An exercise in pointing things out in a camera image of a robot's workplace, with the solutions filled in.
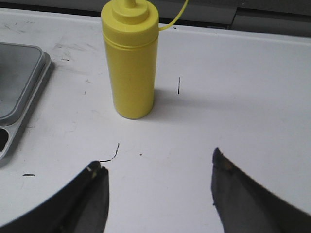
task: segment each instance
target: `metal tray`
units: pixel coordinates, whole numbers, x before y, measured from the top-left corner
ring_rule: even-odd
[[[0,159],[51,69],[50,56],[39,47],[0,43]]]

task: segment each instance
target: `white table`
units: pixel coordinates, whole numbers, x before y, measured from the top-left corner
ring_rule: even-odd
[[[210,192],[216,147],[311,214],[311,39],[172,27],[160,33],[155,106],[127,120],[113,108],[100,18],[9,9],[0,18],[1,42],[37,45],[55,65],[16,150],[0,161],[0,225],[90,161],[110,159],[118,143],[103,164],[107,233],[222,233]]]

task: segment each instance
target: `bottle cap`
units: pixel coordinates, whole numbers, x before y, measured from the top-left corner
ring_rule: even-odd
[[[146,0],[111,0],[101,17],[105,40],[113,45],[141,47],[158,37],[159,13]]]

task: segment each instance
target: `yellow squeeze bottle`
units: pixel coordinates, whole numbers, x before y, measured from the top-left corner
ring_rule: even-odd
[[[159,31],[173,25],[183,13],[159,28],[157,8],[147,0],[111,0],[101,18],[113,101],[129,119],[147,115],[154,103],[156,51]]]

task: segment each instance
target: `white countertop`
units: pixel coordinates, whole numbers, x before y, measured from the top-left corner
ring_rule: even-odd
[[[216,147],[311,214],[311,39],[171,27],[160,32],[155,106],[127,120],[113,108],[100,18],[3,8],[0,18],[1,42],[39,46],[55,65],[0,161],[0,225],[113,157],[118,143],[103,163],[107,233],[222,233],[210,191]]]

